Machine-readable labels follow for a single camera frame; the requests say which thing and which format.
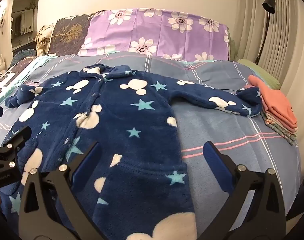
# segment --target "onesie sleeve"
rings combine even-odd
[[[243,116],[255,116],[262,109],[257,87],[237,90],[236,95],[210,86],[177,80],[158,74],[146,73],[150,87],[169,103],[173,98],[184,98],[190,103]]]
[[[61,84],[63,84],[66,80],[66,73],[64,73],[60,76],[48,79],[37,87],[22,84],[18,87],[13,96],[5,99],[4,104],[8,108],[19,107],[21,104],[32,101],[37,95],[41,95],[50,89],[56,89],[56,87],[60,87]]]

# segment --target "purple floral pillowcase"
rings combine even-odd
[[[79,56],[132,51],[183,62],[228,60],[227,26],[202,16],[139,8],[96,13]]]

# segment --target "cabinet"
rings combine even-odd
[[[33,31],[33,9],[21,12],[21,35]]]

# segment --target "black lamp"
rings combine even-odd
[[[265,24],[265,36],[263,38],[263,42],[260,48],[260,52],[258,57],[256,58],[255,64],[259,63],[261,54],[262,54],[262,50],[263,50],[263,46],[265,45],[265,39],[267,38],[267,33],[268,33],[268,28],[269,28],[269,22],[270,22],[270,14],[274,14],[275,13],[275,0],[265,0],[262,4],[263,8],[268,12],[268,17],[267,17],[267,22]]]

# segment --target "lamp stand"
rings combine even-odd
[[[260,52],[259,52],[258,57],[256,58],[255,64],[259,63],[259,60],[260,60],[260,57],[261,57],[261,54],[262,54],[262,51],[263,51],[263,47],[265,45],[265,39],[267,38],[268,28],[269,28],[269,23],[270,23],[270,14],[271,13],[268,12],[267,22],[265,24],[265,36],[263,38],[263,42],[262,42],[262,45],[261,45],[261,48],[260,48]]]

